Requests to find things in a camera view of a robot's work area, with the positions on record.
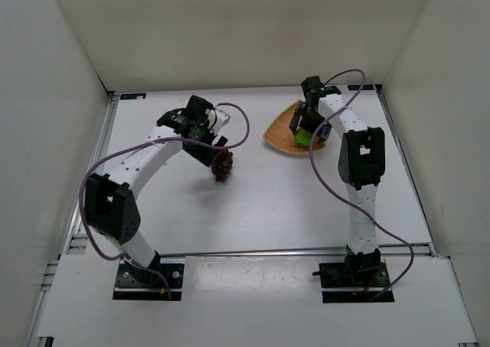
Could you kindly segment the red fake grape bunch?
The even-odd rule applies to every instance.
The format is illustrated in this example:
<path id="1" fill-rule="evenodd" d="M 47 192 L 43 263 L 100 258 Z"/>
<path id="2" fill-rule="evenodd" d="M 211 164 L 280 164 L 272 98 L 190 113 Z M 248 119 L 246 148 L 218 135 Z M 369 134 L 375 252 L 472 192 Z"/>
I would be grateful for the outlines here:
<path id="1" fill-rule="evenodd" d="M 211 172 L 216 182 L 225 182 L 233 168 L 233 153 L 228 150 L 221 150 L 216 159 L 211 163 Z"/>

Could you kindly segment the green fake apple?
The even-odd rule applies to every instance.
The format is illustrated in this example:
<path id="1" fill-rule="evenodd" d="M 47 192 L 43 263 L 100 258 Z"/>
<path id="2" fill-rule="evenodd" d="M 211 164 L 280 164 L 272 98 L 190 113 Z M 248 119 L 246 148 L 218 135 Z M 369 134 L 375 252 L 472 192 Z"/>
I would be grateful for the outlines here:
<path id="1" fill-rule="evenodd" d="M 312 133 L 299 128 L 294 134 L 294 142 L 297 146 L 309 146 L 312 139 Z"/>

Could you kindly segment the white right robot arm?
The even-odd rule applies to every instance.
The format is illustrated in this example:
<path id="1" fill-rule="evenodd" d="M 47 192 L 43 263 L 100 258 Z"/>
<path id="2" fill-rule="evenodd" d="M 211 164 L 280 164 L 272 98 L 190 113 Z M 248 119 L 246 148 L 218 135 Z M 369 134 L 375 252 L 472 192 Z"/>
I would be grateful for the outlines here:
<path id="1" fill-rule="evenodd" d="M 325 142 L 332 131 L 341 138 L 338 173 L 350 206 L 345 266 L 366 274 L 381 265 L 373 219 L 377 187 L 385 173 L 384 131 L 358 118 L 346 107 L 341 91 L 324 85 L 320 77 L 307 77 L 301 88 L 304 99 L 297 103 L 289 129 L 299 146 Z"/>

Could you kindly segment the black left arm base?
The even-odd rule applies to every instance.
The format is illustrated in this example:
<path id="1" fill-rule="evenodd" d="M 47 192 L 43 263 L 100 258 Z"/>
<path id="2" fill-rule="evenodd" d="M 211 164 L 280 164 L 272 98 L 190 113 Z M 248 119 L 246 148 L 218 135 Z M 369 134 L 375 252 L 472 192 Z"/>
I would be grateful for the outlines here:
<path id="1" fill-rule="evenodd" d="M 127 262 L 120 262 L 113 288 L 114 300 L 180 301 L 185 264 L 161 259 L 159 273 L 170 287 L 170 296 L 162 280 L 155 274 L 144 272 Z"/>

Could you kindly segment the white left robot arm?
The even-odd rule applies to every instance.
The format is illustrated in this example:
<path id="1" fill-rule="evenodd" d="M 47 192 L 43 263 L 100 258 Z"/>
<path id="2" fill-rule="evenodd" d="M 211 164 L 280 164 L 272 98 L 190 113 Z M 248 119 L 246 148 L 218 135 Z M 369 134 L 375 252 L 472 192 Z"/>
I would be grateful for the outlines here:
<path id="1" fill-rule="evenodd" d="M 160 255 L 141 231 L 136 200 L 146 183 L 174 155 L 186 152 L 205 166 L 218 155 L 227 138 L 219 130 L 230 115 L 207 100 L 191 96 L 186 107 L 161 116 L 146 138 L 147 145 L 128 154 L 104 175 L 87 179 L 84 211 L 87 225 L 125 254 L 126 261 L 149 276 L 159 270 Z"/>

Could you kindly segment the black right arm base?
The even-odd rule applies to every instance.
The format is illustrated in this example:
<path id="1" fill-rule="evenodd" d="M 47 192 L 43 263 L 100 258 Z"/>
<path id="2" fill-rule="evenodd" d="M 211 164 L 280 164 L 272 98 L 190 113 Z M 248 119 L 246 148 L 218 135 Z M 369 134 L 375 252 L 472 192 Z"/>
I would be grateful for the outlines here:
<path id="1" fill-rule="evenodd" d="M 347 249 L 342 262 L 320 263 L 314 277 L 320 279 L 322 302 L 393 303 L 387 265 L 381 261 L 379 249 L 371 253 L 354 254 Z"/>

